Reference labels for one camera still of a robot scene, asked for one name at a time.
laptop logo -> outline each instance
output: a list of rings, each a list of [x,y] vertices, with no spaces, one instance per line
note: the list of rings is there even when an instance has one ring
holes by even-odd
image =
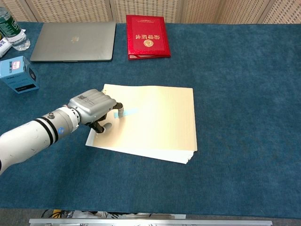
[[[79,41],[79,36],[73,36],[72,39],[71,39],[71,42],[75,43],[77,41]]]

blue tablecloth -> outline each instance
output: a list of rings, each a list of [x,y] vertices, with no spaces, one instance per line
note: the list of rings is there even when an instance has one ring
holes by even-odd
[[[42,24],[20,23],[32,45]],[[0,134],[105,83],[192,87],[187,165],[85,146],[89,128],[0,176],[0,207],[301,218],[301,25],[167,24],[171,58],[35,63],[40,89],[0,83]]]

red certificate folder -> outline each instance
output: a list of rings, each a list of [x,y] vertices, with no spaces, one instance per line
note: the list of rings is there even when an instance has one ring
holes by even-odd
[[[164,17],[127,15],[128,59],[170,57]]]

green bottle label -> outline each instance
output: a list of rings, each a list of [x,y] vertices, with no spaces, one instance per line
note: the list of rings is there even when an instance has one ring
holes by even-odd
[[[7,21],[0,23],[0,32],[4,35],[4,37],[14,37],[18,35],[20,31],[21,28],[12,16]]]

silver laptop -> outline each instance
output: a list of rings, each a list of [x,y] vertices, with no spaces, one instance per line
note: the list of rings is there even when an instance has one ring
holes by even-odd
[[[115,22],[45,23],[30,60],[110,61],[115,28]]]

